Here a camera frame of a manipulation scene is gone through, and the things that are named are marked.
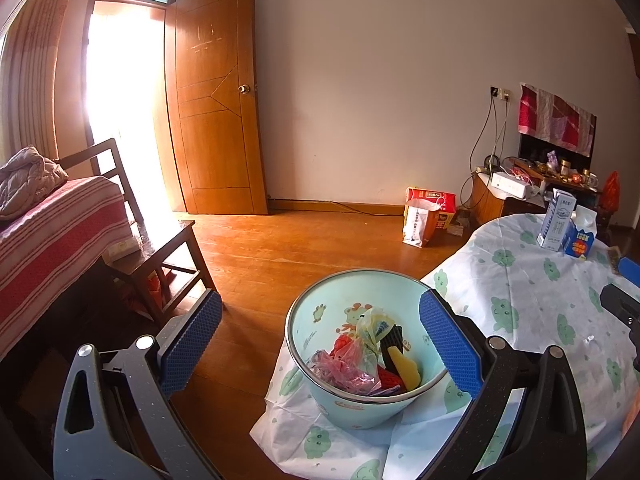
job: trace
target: wooden door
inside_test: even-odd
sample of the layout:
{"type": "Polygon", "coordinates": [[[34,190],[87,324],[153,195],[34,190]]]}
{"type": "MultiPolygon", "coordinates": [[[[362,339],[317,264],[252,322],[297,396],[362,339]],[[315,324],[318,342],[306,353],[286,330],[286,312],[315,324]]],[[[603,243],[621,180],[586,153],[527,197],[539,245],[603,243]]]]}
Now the wooden door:
{"type": "Polygon", "coordinates": [[[179,0],[167,7],[169,122],[189,213],[268,212],[255,94],[254,7],[255,0],[179,0]]]}

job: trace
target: milk carton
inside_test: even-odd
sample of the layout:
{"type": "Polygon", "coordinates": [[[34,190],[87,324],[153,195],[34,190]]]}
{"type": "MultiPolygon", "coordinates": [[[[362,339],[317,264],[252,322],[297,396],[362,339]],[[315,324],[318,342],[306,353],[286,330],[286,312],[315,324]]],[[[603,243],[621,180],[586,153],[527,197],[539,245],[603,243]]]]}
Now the milk carton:
{"type": "Polygon", "coordinates": [[[540,247],[551,251],[558,251],[562,247],[564,234],[571,222],[571,213],[574,208],[575,196],[561,189],[554,189],[554,197],[549,202],[540,234],[538,234],[540,247]]]}
{"type": "Polygon", "coordinates": [[[575,207],[562,242],[565,254],[574,258],[587,257],[598,232],[596,215],[595,211],[581,205],[575,207]]]}

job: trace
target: striped bedsheet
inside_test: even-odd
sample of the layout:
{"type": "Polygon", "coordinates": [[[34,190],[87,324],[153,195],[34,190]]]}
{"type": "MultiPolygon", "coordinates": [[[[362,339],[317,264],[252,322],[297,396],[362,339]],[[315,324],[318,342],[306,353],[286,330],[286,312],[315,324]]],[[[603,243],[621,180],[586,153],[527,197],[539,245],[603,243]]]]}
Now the striped bedsheet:
{"type": "Polygon", "coordinates": [[[120,187],[70,180],[0,224],[0,359],[111,245],[131,236],[120,187]]]}

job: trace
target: power outlet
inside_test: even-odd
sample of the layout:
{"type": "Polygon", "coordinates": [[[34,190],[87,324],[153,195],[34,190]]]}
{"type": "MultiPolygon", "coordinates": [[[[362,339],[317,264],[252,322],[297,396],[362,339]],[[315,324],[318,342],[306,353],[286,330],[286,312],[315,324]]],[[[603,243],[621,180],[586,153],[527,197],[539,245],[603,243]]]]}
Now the power outlet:
{"type": "Polygon", "coordinates": [[[506,88],[491,86],[490,89],[492,97],[497,97],[501,101],[508,101],[509,99],[511,99],[511,92],[509,92],[506,88]]]}

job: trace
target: blue gripper pad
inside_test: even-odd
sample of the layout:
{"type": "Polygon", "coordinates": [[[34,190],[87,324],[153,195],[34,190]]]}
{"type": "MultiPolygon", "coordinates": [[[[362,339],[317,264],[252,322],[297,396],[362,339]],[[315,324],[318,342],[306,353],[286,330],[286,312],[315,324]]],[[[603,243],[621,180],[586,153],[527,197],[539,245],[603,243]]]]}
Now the blue gripper pad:
{"type": "Polygon", "coordinates": [[[468,392],[475,399],[482,388],[482,365],[478,352],[431,290],[420,297],[419,311],[420,321],[453,382],[460,391],[468,392]]]}
{"type": "Polygon", "coordinates": [[[618,272],[635,286],[640,286],[640,266],[629,258],[621,258],[618,272]]]}
{"type": "Polygon", "coordinates": [[[220,320],[222,298],[216,291],[211,291],[162,357],[160,389],[167,399],[187,385],[220,320]]]}

